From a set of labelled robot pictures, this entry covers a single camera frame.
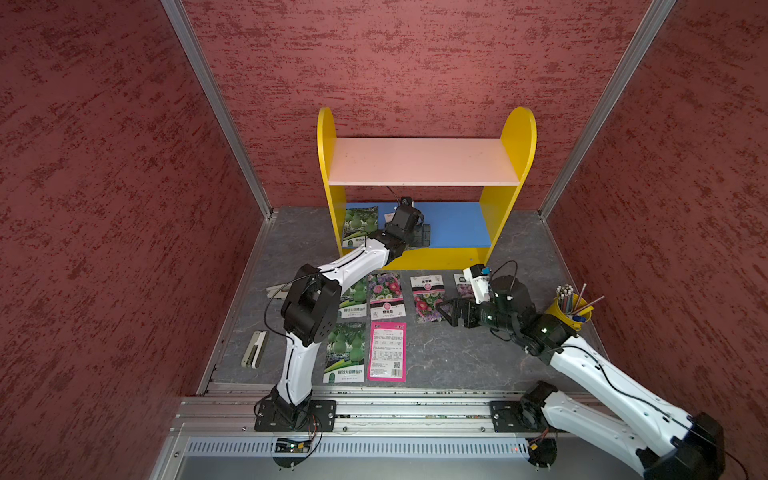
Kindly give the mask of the purple flower seed bag top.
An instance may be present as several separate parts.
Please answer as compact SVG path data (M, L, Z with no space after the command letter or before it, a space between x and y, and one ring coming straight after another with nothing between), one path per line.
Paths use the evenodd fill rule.
M471 281L468 280L462 273L456 273L454 275L454 283L457 294L460 298L474 300L474 291Z

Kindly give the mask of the pink flower seed bag top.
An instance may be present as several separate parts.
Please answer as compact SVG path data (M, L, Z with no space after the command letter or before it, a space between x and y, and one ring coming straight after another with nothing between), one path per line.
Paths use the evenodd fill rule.
M439 322L443 319L438 307L445 300L445 282L439 274L412 276L410 285L420 323Z

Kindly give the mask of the aster seed bag top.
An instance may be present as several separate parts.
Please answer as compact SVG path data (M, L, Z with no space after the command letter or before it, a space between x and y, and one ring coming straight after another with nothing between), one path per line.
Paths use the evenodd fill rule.
M367 277L367 294L372 321L388 321L406 316L400 276L385 271Z

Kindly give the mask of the pink back-side seed bag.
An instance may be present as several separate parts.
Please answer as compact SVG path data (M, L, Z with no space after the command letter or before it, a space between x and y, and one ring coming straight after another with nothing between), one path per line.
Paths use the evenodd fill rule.
M406 323L374 321L371 324L368 380L406 381L406 339Z

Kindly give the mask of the green gourd seed bag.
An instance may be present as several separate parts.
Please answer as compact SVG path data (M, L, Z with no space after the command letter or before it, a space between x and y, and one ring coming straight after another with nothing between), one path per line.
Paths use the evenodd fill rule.
M363 318L368 312L367 281L357 281L341 295L338 318L340 320Z

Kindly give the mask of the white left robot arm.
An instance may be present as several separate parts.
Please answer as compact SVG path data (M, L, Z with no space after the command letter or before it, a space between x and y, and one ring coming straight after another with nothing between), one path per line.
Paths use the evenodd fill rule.
M392 219L352 252L320 267L299 268L280 311L284 331L274 332L286 339L283 371L270 394L254 407L255 431L314 434L332 427L332 421L318 419L311 406L312 375L319 348L337 322L341 295L402 256L423 221L422 212L406 197Z

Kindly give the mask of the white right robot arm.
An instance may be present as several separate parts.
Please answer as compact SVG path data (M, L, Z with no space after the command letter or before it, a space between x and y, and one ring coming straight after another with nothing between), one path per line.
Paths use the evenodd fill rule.
M497 338L583 387L606 407L595 410L540 381L518 400L491 406L497 432L521 428L529 461L550 466L557 432L575 435L622 461L644 479L717 479L725 471L722 426L706 413L692 415L643 387L592 348L568 320L540 313L514 276L494 278L475 265L466 270L472 296L436 306L452 326L486 327Z

